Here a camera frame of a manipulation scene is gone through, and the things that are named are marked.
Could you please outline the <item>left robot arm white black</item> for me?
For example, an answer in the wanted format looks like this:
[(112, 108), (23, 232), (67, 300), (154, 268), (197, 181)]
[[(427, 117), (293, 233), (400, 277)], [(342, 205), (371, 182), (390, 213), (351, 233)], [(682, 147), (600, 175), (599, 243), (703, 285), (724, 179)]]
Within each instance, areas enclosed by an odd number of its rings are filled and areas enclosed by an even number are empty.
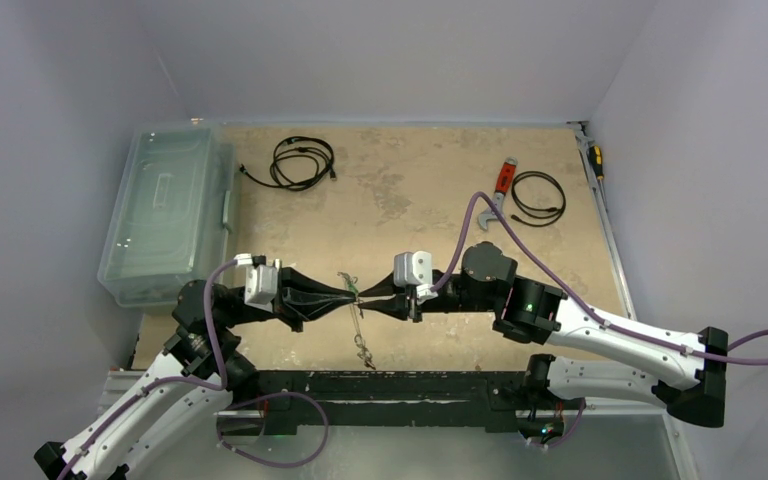
[(263, 256), (239, 254), (180, 291), (178, 324), (151, 365), (111, 407), (64, 442), (47, 442), (34, 461), (48, 479), (134, 479), (150, 457), (192, 427), (227, 409), (270, 413), (299, 400), (320, 420), (323, 407), (304, 393), (268, 387), (237, 350), (232, 327), (279, 320), (299, 332), (356, 300), (354, 292), (312, 280)]

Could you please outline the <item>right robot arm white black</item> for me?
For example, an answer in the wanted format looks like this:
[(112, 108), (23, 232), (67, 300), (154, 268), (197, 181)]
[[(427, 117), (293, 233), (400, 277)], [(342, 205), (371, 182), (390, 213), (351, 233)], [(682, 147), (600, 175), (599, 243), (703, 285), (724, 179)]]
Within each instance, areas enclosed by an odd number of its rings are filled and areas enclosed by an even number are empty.
[(361, 292), (361, 306), (399, 320), (425, 313), (492, 313), (492, 328), (521, 344), (598, 355), (581, 361), (534, 355), (521, 381), (536, 407), (601, 397), (664, 408), (685, 423), (720, 428), (726, 411), (725, 331), (666, 330), (579, 303), (562, 289), (516, 273), (517, 263), (490, 242), (467, 248), (457, 273), (431, 267), (427, 252), (406, 252), (390, 276)]

